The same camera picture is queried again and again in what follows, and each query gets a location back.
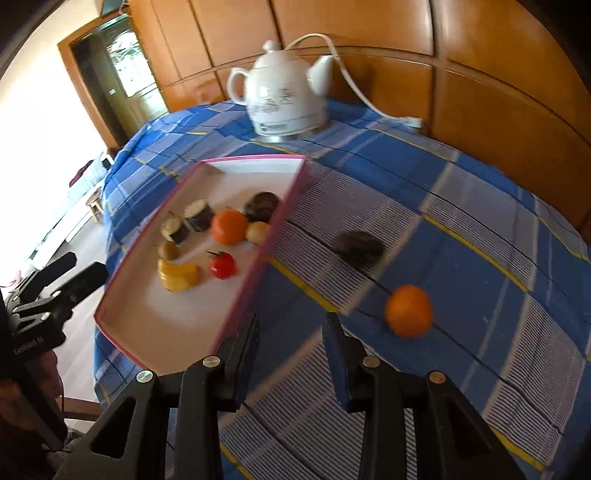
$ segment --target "white wall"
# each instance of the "white wall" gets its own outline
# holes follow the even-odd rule
[[[0,79],[0,284],[58,220],[76,171],[105,149],[57,48],[98,16],[96,0],[66,1]]]

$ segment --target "door frame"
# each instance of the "door frame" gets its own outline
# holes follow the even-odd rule
[[[119,13],[119,11],[115,11],[109,15],[105,15],[104,17],[97,17],[94,20],[88,22],[86,25],[80,27],[75,32],[72,32],[70,35],[64,38],[64,40],[57,44],[57,48],[60,51],[61,58],[64,61],[64,65],[66,66],[66,70],[70,76],[70,80],[72,80],[76,93],[78,94],[78,97],[80,97],[80,101],[82,102],[82,105],[84,105],[90,120],[96,127],[100,137],[103,139],[103,142],[105,142],[105,145],[109,149],[109,153],[111,153],[112,156],[115,156],[115,154],[123,148],[123,145],[119,145],[119,142],[117,142],[115,136],[111,132],[111,129],[106,124],[105,119],[103,119],[102,115],[100,114],[95,101],[92,99],[90,92],[88,91],[88,88],[84,82],[84,78],[82,78],[82,73],[78,66],[78,62],[74,57],[72,45],[92,33],[95,28],[100,27],[105,22],[117,18],[121,14],[126,14],[127,12],[128,7],[125,7],[121,9],[121,13]]]

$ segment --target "toy yellow pepper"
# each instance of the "toy yellow pepper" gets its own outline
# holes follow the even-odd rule
[[[162,258],[158,260],[158,273],[164,288],[183,291],[201,282],[201,268],[193,264],[175,264]]]

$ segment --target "kettle lid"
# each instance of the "kettle lid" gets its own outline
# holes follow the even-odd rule
[[[263,44],[262,49],[265,50],[266,53],[258,57],[253,67],[255,69],[281,65],[282,63],[298,58],[294,52],[291,50],[283,50],[281,45],[273,40],[267,40]]]

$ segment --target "orange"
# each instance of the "orange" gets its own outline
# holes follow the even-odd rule
[[[212,237],[222,245],[238,244],[246,240],[247,228],[246,215],[238,210],[227,208],[213,217]]]
[[[384,307],[384,318],[396,335],[416,338],[433,323],[433,307],[428,295],[414,285],[398,287]]]

